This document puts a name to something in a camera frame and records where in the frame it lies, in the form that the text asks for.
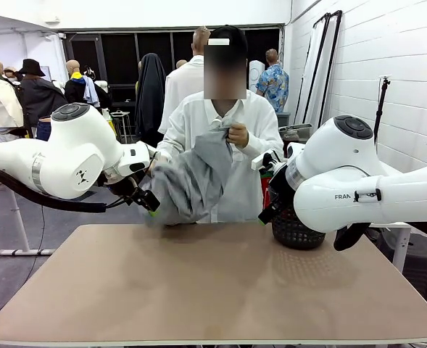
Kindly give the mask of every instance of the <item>white shirt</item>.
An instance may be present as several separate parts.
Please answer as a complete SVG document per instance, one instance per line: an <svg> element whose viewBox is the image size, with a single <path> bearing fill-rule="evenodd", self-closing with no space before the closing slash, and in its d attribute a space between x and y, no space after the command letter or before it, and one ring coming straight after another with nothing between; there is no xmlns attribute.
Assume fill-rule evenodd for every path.
<svg viewBox="0 0 427 348"><path fill-rule="evenodd" d="M165 134L170 126L170 115L183 99L203 90L204 56L193 56L189 62L167 76L162 122L158 131Z"/></svg>
<svg viewBox="0 0 427 348"><path fill-rule="evenodd" d="M0 80L0 128L23 126L23 110L10 83Z"/></svg>
<svg viewBox="0 0 427 348"><path fill-rule="evenodd" d="M237 222L256 220L262 211L260 174L252 170L252 160L269 149L283 157L283 142L278 132L278 118L265 98L247 91L222 118L204 92L185 98L171 114L170 127L157 149L162 157L172 157L194 147L195 138L221 120L221 126L243 123L249 131L249 143L243 149L233 147L233 168L225 193L211 214L200 222Z"/></svg>

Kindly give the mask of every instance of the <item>hand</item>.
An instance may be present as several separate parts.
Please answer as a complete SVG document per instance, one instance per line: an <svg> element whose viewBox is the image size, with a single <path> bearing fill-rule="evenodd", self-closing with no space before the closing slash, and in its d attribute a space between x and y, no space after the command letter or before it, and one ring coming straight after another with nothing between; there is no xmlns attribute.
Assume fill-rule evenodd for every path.
<svg viewBox="0 0 427 348"><path fill-rule="evenodd" d="M243 149L249 143L249 131L247 130L247 127L242 123L234 123L229 128L229 134L226 141Z"/></svg>

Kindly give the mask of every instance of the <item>gray floor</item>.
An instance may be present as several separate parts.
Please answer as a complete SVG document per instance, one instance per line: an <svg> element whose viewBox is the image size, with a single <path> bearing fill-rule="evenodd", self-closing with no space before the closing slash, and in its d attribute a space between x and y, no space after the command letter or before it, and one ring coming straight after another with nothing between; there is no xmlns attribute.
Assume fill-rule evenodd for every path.
<svg viewBox="0 0 427 348"><path fill-rule="evenodd" d="M106 188L93 188L95 194L84 202L113 202L116 197ZM9 211L9 193L0 186L0 249L18 249L20 240L15 232L12 213ZM23 223L31 248L39 247L43 226L41 206L17 196ZM141 216L136 205L122 205L108 210L104 214L86 214L61 212L49 208L43 209L46 227L42 243L43 249L53 249L80 225L89 223L140 223ZM38 257L32 274L42 266L47 257ZM23 285L33 266L34 257L0 257L0 308L9 301Z"/></svg>

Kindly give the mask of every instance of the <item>black basket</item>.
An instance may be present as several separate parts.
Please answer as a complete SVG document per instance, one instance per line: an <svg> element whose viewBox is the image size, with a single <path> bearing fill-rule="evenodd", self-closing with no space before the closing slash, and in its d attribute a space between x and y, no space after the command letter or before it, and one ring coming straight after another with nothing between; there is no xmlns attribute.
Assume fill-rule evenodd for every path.
<svg viewBox="0 0 427 348"><path fill-rule="evenodd" d="M270 198L273 200L275 194L271 188L268 190ZM295 214L292 204L273 218L271 225L274 238L282 245L292 249L314 249L323 243L326 236L325 233L310 230L305 226Z"/></svg>

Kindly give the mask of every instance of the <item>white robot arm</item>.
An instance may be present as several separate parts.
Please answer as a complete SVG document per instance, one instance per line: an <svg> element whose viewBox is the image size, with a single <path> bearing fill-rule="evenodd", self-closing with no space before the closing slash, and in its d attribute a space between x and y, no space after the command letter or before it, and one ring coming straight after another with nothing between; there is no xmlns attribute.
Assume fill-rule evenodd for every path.
<svg viewBox="0 0 427 348"><path fill-rule="evenodd" d="M353 224L347 233L358 228L360 234L370 223L405 221L427 233L427 167L389 175L363 121L330 119L306 145L292 143L289 151L286 164L271 152L252 164L274 172L270 187L277 197L259 216L263 223L293 204L297 217L318 232Z"/></svg>
<svg viewBox="0 0 427 348"><path fill-rule="evenodd" d="M7 174L33 191L60 199L82 196L98 179L112 187L132 178L128 197L137 191L139 198L149 200L145 203L151 206L145 208L158 207L157 200L150 200L154 197L139 189L133 177L148 168L154 148L142 142L120 144L104 118L87 104L60 107L51 116L51 129L47 142L0 143L0 176Z"/></svg>

